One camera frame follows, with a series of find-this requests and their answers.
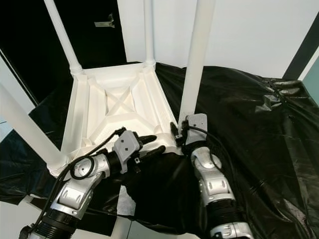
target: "white wall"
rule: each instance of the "white wall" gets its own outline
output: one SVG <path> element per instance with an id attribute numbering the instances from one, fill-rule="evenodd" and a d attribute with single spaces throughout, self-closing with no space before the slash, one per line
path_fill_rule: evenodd
<path id="1" fill-rule="evenodd" d="M 118 0 L 128 61 L 144 61 L 143 0 Z M 196 0 L 153 0 L 155 58 L 187 65 Z M 205 65 L 282 77 L 318 0 L 217 0 Z"/>

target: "black door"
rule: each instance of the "black door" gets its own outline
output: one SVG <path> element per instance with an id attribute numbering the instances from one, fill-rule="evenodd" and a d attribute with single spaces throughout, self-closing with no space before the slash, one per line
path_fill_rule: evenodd
<path id="1" fill-rule="evenodd" d="M 84 69 L 126 63 L 117 0 L 55 0 Z M 71 81 L 68 62 L 44 1 L 1 3 L 0 48 L 26 87 L 41 102 L 58 84 Z M 110 21 L 113 27 L 96 27 Z"/>

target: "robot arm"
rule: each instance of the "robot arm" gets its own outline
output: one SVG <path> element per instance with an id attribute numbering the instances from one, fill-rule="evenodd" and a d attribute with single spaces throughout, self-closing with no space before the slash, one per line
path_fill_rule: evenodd
<path id="1" fill-rule="evenodd" d="M 182 132 L 171 124 L 172 133 L 183 153 L 190 157 L 207 210 L 207 233 L 212 239 L 253 239 L 249 225 L 236 206 L 228 180 L 221 171 L 220 159 L 208 147 L 207 116 L 186 117 Z"/>
<path id="2" fill-rule="evenodd" d="M 40 223 L 33 228 L 23 228 L 19 239 L 70 239 L 89 206 L 94 188 L 102 179 L 124 174 L 130 165 L 165 151 L 165 147 L 160 146 L 140 158 L 143 145 L 156 140 L 156 136 L 138 137 L 136 132 L 125 128 L 118 132 L 119 138 L 111 152 L 102 149 L 95 155 L 77 159 L 70 169 L 71 179 L 64 183 Z"/>

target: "black tarp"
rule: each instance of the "black tarp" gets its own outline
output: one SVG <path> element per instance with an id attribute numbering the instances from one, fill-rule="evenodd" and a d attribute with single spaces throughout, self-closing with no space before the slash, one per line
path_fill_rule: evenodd
<path id="1" fill-rule="evenodd" d="M 157 64 L 156 73 L 177 118 L 185 69 Z M 61 86 L 30 114 L 57 147 L 70 89 Z M 196 112 L 207 114 L 208 131 L 231 156 L 230 183 L 255 238 L 318 238 L 319 108 L 302 82 L 204 67 Z M 0 200 L 47 197 L 54 179 L 19 135 L 11 132 L 0 150 Z M 228 162 L 223 165 L 229 174 Z M 115 217 L 105 214 L 116 214 L 123 184 L 137 204 L 132 220 L 163 233 L 203 237 L 205 215 L 190 162 L 171 153 L 141 170 L 103 180 L 80 228 L 110 234 Z M 98 221 L 104 228 L 93 227 Z"/>

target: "black cable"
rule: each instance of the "black cable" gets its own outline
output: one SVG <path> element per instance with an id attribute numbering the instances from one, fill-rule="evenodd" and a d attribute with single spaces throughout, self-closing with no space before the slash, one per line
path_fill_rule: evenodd
<path id="1" fill-rule="evenodd" d="M 222 169 L 220 167 L 218 167 L 218 165 L 214 161 L 213 152 L 211 150 L 211 147 L 209 148 L 209 157 L 210 157 L 210 160 L 212 161 L 212 163 L 214 164 L 214 166 L 217 168 L 217 170 L 223 174 Z"/>
<path id="2" fill-rule="evenodd" d="M 85 175 L 78 177 L 78 176 L 75 175 L 74 168 L 72 168 L 72 170 L 70 170 L 70 174 L 71 174 L 72 178 L 74 178 L 76 180 L 81 180 L 81 179 L 87 178 L 92 173 L 92 171 L 94 169 L 94 159 L 91 156 L 86 156 L 85 158 L 88 158 L 90 160 L 90 162 L 91 162 L 91 166 L 90 166 L 89 171 Z"/>
<path id="3" fill-rule="evenodd" d="M 105 145 L 106 143 L 108 143 L 115 135 L 120 135 L 123 131 L 125 131 L 126 129 L 123 127 L 121 129 L 118 129 L 116 131 L 114 131 L 106 140 L 104 140 L 102 143 L 100 143 L 97 147 L 95 147 L 94 149 L 92 149 L 90 152 L 86 153 L 84 156 L 78 157 L 76 159 L 74 159 L 71 163 L 69 163 L 65 169 L 59 174 L 59 176 L 56 178 L 53 188 L 51 190 L 51 193 L 49 194 L 48 199 L 46 200 L 46 203 L 39 215 L 39 217 L 37 218 L 36 222 L 34 224 L 31 225 L 31 228 L 29 230 L 29 233 L 31 233 L 40 223 L 40 221 L 42 220 L 42 217 L 44 215 L 44 213 L 46 212 L 49 204 L 52 202 L 52 199 L 56 196 L 56 191 L 58 188 L 60 188 L 60 184 L 61 182 L 63 182 L 63 179 L 65 178 L 66 174 L 75 166 L 75 164 L 77 164 L 78 162 L 80 162 L 81 160 L 83 160 L 84 158 L 87 158 L 87 156 L 91 155 L 92 153 L 96 152 L 97 150 L 99 150 L 101 147 L 103 147 L 103 145 Z"/>
<path id="4" fill-rule="evenodd" d="M 187 128 L 194 129 L 194 130 L 197 130 L 197 131 L 200 131 L 200 132 L 203 132 L 203 133 L 207 134 L 208 136 L 213 138 L 215 141 L 217 141 L 223 147 L 222 142 L 215 135 L 211 134 L 210 132 L 205 131 L 202 128 L 197 128 L 197 127 L 194 127 L 194 126 L 188 126 Z"/>

